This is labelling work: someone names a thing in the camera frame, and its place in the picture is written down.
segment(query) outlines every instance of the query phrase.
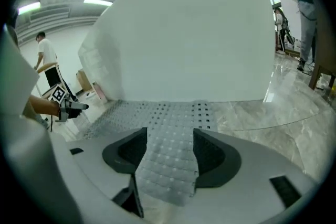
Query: gray pants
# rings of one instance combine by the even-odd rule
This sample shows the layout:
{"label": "gray pants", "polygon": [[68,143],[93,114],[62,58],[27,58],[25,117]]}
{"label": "gray pants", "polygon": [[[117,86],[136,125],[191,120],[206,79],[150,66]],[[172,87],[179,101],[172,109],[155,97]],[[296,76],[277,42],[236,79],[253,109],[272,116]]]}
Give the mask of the gray pants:
{"label": "gray pants", "polygon": [[316,33],[316,13],[314,4],[299,1],[301,17],[301,55],[300,58],[307,62],[310,48]]}

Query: white t-shirt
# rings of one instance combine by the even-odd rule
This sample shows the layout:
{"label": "white t-shirt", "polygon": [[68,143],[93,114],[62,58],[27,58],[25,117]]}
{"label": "white t-shirt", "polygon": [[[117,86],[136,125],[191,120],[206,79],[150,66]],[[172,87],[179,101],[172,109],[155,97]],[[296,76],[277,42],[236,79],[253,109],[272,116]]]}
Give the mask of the white t-shirt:
{"label": "white t-shirt", "polygon": [[56,53],[49,39],[44,38],[38,43],[38,52],[43,52],[43,65],[51,62],[57,62]]}
{"label": "white t-shirt", "polygon": [[278,31],[282,29],[282,15],[280,13],[277,13],[277,27],[278,27]]}

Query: gray mat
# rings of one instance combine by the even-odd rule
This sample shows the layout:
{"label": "gray mat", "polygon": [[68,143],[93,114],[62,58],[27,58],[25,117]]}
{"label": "gray mat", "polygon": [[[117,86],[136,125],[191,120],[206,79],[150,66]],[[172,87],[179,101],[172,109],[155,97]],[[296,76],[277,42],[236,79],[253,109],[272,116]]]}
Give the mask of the gray mat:
{"label": "gray mat", "polygon": [[198,167],[193,128],[217,131],[210,103],[118,101],[89,127],[84,138],[147,127],[147,151],[136,170],[138,189],[182,206],[194,195]]}

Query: tile floor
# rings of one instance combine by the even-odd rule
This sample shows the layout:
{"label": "tile floor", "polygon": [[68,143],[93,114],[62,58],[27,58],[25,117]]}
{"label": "tile floor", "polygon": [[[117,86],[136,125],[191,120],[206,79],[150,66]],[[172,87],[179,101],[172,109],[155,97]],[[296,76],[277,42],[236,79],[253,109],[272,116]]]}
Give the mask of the tile floor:
{"label": "tile floor", "polygon": [[[336,113],[321,90],[308,87],[310,77],[296,70],[297,60],[276,54],[274,63],[263,100],[213,103],[218,130],[278,151],[321,182],[336,148]],[[113,104],[102,104],[95,95],[79,100],[90,106],[85,113],[54,122],[53,131],[67,141],[82,139],[81,133]]]}

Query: cardboard box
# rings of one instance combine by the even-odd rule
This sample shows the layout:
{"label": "cardboard box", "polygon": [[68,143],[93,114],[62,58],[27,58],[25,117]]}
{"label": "cardboard box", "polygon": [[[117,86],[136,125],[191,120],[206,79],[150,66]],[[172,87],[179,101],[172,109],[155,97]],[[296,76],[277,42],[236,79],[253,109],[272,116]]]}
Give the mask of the cardboard box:
{"label": "cardboard box", "polygon": [[92,89],[92,86],[87,78],[87,76],[85,75],[85,72],[83,71],[83,69],[78,70],[76,77],[78,79],[79,84],[81,85],[83,91],[89,91]]}

